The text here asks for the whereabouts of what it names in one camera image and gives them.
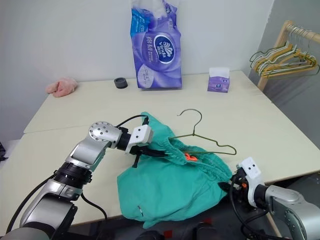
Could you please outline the purple tissue multipack bag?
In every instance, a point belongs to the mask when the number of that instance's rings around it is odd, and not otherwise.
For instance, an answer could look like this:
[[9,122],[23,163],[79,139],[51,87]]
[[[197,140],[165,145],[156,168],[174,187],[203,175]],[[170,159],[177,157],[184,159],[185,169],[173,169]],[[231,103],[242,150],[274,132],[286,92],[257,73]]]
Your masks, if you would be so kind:
[[130,38],[140,89],[182,88],[178,4],[179,0],[131,0]]

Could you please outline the wooden clothes rack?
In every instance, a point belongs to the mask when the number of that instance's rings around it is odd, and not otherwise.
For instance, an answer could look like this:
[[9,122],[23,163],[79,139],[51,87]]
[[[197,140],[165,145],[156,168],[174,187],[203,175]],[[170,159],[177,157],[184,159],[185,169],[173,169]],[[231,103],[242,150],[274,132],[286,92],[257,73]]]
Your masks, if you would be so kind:
[[320,73],[320,60],[309,49],[301,49],[304,40],[308,44],[320,44],[320,33],[288,20],[284,22],[274,47],[251,56],[250,67],[259,76],[259,90],[263,91],[272,78],[290,78],[304,73],[313,76]]

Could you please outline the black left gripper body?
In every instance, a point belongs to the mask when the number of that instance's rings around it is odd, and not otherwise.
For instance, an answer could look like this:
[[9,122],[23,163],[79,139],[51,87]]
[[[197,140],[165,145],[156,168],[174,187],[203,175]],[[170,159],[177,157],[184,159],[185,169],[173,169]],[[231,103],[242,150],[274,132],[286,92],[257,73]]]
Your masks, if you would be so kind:
[[150,155],[150,149],[148,148],[147,145],[144,146],[138,146],[138,145],[134,145],[131,147],[129,153],[131,155]]

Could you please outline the dark rounded shape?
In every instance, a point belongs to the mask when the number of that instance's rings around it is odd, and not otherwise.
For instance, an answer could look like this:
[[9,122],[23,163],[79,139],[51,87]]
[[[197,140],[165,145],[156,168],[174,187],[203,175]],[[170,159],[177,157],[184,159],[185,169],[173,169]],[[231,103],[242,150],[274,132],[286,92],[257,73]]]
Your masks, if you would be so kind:
[[219,240],[218,232],[212,224],[200,222],[195,227],[194,240]]

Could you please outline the small purple tissue pack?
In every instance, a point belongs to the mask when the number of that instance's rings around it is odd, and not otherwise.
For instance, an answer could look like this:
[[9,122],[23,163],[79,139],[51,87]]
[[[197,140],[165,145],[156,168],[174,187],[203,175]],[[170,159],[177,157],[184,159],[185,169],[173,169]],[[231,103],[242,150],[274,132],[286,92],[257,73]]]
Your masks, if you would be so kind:
[[211,67],[207,91],[228,93],[230,86],[230,69],[228,67]]

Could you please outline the green shorts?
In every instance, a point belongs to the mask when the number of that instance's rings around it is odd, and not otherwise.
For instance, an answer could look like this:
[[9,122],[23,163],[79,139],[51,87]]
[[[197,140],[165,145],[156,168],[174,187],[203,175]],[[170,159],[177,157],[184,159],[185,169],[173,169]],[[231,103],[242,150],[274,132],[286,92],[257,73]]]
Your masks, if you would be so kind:
[[143,222],[148,229],[161,221],[182,221],[217,205],[226,195],[218,185],[228,182],[232,172],[216,154],[189,154],[197,161],[187,161],[188,151],[205,151],[186,145],[174,137],[169,126],[150,113],[149,126],[154,136],[149,148],[165,151],[165,157],[142,155],[137,168],[129,167],[117,177],[121,214]]

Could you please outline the black tape roll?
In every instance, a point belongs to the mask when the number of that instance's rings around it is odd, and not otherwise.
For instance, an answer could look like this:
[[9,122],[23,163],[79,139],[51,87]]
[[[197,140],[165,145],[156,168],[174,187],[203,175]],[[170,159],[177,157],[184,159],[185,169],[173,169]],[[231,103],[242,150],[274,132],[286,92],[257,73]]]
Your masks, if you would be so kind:
[[128,87],[128,82],[124,77],[117,77],[113,81],[117,89],[125,89]]

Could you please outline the black object beside table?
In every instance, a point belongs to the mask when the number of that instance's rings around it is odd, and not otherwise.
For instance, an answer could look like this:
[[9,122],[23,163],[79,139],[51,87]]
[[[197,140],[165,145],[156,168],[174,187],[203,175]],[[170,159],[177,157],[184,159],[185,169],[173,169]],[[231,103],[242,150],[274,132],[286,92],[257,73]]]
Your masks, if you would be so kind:
[[5,155],[6,155],[6,150],[2,145],[2,143],[0,142],[0,162],[3,162],[8,159],[7,157],[5,157]]

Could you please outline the pink cloth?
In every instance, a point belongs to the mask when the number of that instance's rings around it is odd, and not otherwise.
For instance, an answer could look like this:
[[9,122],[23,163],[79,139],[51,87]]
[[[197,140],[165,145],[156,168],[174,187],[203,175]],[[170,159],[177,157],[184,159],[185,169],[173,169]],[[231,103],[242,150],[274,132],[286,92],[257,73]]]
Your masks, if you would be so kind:
[[53,95],[55,98],[61,98],[73,93],[78,86],[75,79],[70,77],[62,77],[58,81],[49,84],[45,91],[47,94]]

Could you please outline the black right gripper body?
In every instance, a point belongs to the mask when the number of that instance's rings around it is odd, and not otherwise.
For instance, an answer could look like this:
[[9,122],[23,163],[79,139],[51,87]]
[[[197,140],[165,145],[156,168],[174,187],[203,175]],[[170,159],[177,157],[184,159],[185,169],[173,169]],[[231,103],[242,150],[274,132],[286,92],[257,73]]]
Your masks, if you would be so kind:
[[231,181],[233,181],[232,194],[236,198],[247,198],[249,184],[246,179],[245,170],[240,167],[236,170],[235,174],[232,176]]

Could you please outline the olive wire hanger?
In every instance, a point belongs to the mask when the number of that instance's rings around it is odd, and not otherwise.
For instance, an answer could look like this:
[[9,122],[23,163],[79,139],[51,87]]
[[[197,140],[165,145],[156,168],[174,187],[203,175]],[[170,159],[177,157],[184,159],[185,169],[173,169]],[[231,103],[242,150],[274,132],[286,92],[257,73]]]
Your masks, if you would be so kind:
[[178,136],[172,136],[172,137],[169,137],[170,140],[173,140],[173,139],[180,139],[180,138],[186,138],[186,137],[197,137],[197,138],[200,138],[200,139],[203,139],[203,140],[207,140],[207,141],[210,141],[210,142],[213,142],[215,143],[219,148],[231,148],[233,150],[233,153],[230,153],[230,152],[221,152],[221,151],[187,151],[188,154],[223,154],[223,155],[230,155],[230,156],[235,156],[237,154],[237,150],[235,147],[231,146],[231,145],[228,145],[228,144],[225,144],[225,145],[221,145],[219,144],[219,142],[215,139],[212,139],[212,138],[208,138],[208,137],[205,137],[205,136],[202,136],[202,135],[199,135],[196,133],[196,126],[202,121],[203,119],[203,115],[202,113],[195,109],[195,108],[187,108],[187,109],[184,109],[181,111],[181,113],[177,114],[176,116],[179,117],[181,115],[183,115],[185,112],[187,111],[193,111],[193,112],[196,112],[199,114],[199,120],[193,125],[192,127],[192,132],[189,133],[189,134],[183,134],[183,135],[178,135]]

